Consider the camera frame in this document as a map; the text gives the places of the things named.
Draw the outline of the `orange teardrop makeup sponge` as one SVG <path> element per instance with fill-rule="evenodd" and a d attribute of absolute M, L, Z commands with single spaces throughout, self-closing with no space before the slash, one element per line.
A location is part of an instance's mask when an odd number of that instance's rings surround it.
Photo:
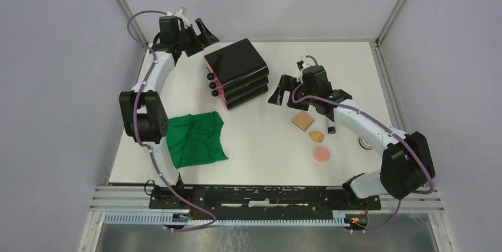
<path fill-rule="evenodd" d="M 320 131 L 312 131 L 309 133 L 309 137 L 315 143 L 322 143 L 324 140 L 324 134 Z"/>

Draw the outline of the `pink bottom drawer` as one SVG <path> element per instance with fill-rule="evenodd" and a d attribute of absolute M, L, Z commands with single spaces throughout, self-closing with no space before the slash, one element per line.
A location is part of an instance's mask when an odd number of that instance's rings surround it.
<path fill-rule="evenodd" d="M 226 99 L 226 96 L 225 96 L 225 93 L 224 91 L 221 89 L 221 88 L 215 88 L 211 91 L 211 95 L 215 98 L 219 98 L 222 103 L 225 105 L 225 107 L 227 107 L 227 99 Z"/>

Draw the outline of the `pink drawer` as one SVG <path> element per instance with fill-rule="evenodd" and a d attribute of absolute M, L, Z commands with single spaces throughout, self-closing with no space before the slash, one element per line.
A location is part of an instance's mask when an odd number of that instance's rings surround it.
<path fill-rule="evenodd" d="M 216 78 L 216 76 L 213 73 L 209 73 L 207 75 L 207 79 L 210 81 L 209 82 L 210 89 L 215 90 L 215 89 L 218 88 L 217 78 Z"/>
<path fill-rule="evenodd" d="M 211 91 L 211 95 L 215 98 L 219 98 L 222 103 L 225 105 L 225 107 L 227 107 L 227 99 L 226 99 L 226 96 L 225 96 L 225 93 L 224 91 L 221 89 L 221 88 L 215 88 Z"/>
<path fill-rule="evenodd" d="M 210 65 L 206 65 L 206 67 L 207 67 L 207 71 L 208 71 L 208 76 L 211 76 L 211 77 L 215 78 L 216 74 L 213 71 L 213 69 L 211 68 L 211 66 Z"/>

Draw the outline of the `pink top drawer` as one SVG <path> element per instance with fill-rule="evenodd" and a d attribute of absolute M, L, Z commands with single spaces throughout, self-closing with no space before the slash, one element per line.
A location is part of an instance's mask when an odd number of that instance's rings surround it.
<path fill-rule="evenodd" d="M 211 76 L 211 77 L 215 78 L 216 74 L 213 71 L 213 69 L 211 68 L 211 66 L 210 65 L 206 65 L 206 67 L 207 67 L 207 71 L 208 71 L 208 76 Z"/>

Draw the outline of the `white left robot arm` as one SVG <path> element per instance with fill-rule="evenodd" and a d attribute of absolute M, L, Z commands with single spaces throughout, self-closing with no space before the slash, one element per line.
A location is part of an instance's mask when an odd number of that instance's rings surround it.
<path fill-rule="evenodd" d="M 119 104 L 125 133 L 146 152 L 157 178 L 168 186 L 181 177 L 168 149 L 169 118 L 160 91 L 182 54 L 193 56 L 220 40 L 201 18 L 190 24 L 180 12 L 161 12 L 160 31 L 147 49 L 149 66 L 131 90 L 121 92 Z"/>

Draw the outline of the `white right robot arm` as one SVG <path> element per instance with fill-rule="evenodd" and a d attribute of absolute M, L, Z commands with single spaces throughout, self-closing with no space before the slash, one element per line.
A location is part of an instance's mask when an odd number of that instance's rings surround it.
<path fill-rule="evenodd" d="M 365 111 L 342 89 L 333 89 L 323 66 L 303 67 L 301 77 L 282 75 L 268 102 L 282 105 L 289 93 L 287 107 L 306 111 L 313 106 L 317 113 L 351 130 L 380 156 L 378 171 L 361 173 L 343 184 L 342 202 L 358 209 L 366 198 L 391 195 L 401 200 L 411 193 L 427 195 L 423 185 L 433 186 L 433 166 L 426 137 L 418 131 L 407 133 L 387 126 Z"/>

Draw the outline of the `black drawer organizer box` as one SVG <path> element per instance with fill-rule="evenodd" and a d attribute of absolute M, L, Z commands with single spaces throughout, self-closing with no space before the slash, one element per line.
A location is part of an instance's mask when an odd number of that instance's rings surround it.
<path fill-rule="evenodd" d="M 204 59 L 216 74 L 218 88 L 225 93 L 228 110 L 269 90 L 268 65 L 247 38 L 208 53 Z"/>

